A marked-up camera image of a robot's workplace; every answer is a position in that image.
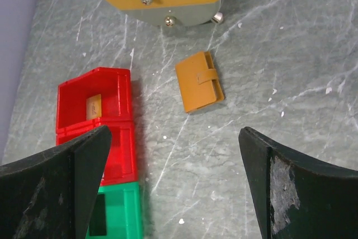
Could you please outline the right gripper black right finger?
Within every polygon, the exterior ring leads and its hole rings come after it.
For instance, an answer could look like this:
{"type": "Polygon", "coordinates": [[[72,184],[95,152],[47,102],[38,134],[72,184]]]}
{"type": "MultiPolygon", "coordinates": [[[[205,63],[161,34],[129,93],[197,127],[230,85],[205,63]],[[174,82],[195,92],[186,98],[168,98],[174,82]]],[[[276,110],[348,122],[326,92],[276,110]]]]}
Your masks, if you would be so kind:
{"type": "Polygon", "coordinates": [[[357,238],[357,171],[257,130],[238,142],[262,238],[357,238]]]}

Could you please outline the tan leather card holder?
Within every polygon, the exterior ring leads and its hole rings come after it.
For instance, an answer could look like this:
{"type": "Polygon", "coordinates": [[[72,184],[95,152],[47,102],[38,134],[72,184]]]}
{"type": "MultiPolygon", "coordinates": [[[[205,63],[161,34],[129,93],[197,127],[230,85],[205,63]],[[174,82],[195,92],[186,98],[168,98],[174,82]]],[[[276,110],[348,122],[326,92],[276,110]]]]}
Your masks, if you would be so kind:
{"type": "Polygon", "coordinates": [[[186,113],[224,100],[218,71],[210,52],[200,51],[175,66],[186,113]]]}

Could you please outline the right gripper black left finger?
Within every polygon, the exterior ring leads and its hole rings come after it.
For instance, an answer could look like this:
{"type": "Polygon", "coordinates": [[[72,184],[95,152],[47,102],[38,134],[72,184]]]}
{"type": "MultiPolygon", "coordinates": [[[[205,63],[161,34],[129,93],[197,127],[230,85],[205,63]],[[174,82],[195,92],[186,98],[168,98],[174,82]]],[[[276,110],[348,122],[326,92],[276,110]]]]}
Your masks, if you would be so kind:
{"type": "Polygon", "coordinates": [[[1,166],[1,238],[85,238],[111,146],[102,125],[1,166]]]}

